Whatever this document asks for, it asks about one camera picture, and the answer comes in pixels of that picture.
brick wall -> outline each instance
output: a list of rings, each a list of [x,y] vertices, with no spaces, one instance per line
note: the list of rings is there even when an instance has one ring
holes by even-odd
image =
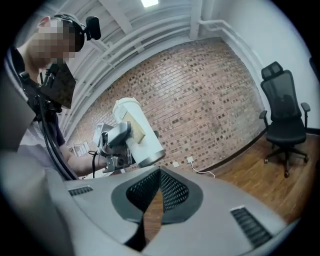
[[[178,161],[191,170],[212,166],[263,129],[262,101],[247,68],[220,38],[184,43],[162,51],[120,77],[89,108],[69,144],[92,138],[96,125],[115,125],[115,101],[135,97],[166,151],[159,165]]]

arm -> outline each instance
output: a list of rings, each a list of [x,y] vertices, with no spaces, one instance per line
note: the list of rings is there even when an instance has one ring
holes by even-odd
[[[304,128],[307,129],[307,127],[308,127],[308,112],[311,109],[310,109],[309,104],[306,102],[302,102],[301,107],[303,108],[303,111],[304,111]]]
[[[75,156],[70,153],[66,144],[63,144],[59,147],[61,154],[63,155],[64,160],[69,164],[73,171],[78,176],[85,176],[91,174],[92,170],[92,158],[93,155],[87,153],[82,156]],[[97,155],[94,160],[95,170],[100,170],[107,166],[107,159]]]
[[[259,115],[259,119],[263,119],[264,124],[265,124],[265,128],[268,131],[268,120],[267,120],[267,112],[266,110],[262,111]]]

chair headrest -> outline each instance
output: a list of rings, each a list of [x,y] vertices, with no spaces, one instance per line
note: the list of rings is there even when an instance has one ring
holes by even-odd
[[[261,75],[263,80],[269,80],[280,75],[283,71],[284,69],[282,68],[282,66],[277,61],[275,61],[261,69]]]

chair armrest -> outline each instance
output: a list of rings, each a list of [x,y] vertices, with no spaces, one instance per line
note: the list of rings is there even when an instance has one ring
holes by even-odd
[[[301,107],[303,108],[303,111],[304,111],[304,128],[307,129],[307,127],[308,127],[308,112],[311,109],[310,109],[309,104],[306,102],[302,102]]]
[[[304,112],[309,112],[311,110],[309,104],[306,102],[302,102],[301,107],[303,108]]]
[[[267,115],[267,112],[268,112],[268,111],[266,111],[266,110],[262,111],[262,112],[260,113],[260,115],[259,115],[259,119],[264,119],[264,118],[266,117],[266,115]]]
[[[268,111],[264,110],[259,115],[259,119],[263,119],[263,121],[264,121],[266,130],[268,130],[268,127],[269,127],[268,120],[267,120],[267,112]]]

vr headset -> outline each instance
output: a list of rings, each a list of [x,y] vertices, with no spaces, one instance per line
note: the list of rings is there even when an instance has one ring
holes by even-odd
[[[101,38],[99,18],[95,16],[89,16],[85,19],[85,23],[79,23],[74,17],[68,14],[57,14],[53,16],[57,20],[69,23],[71,27],[74,28],[75,34],[78,36],[78,42],[75,51],[79,52],[85,44],[85,34],[86,40],[91,39],[99,40]]]

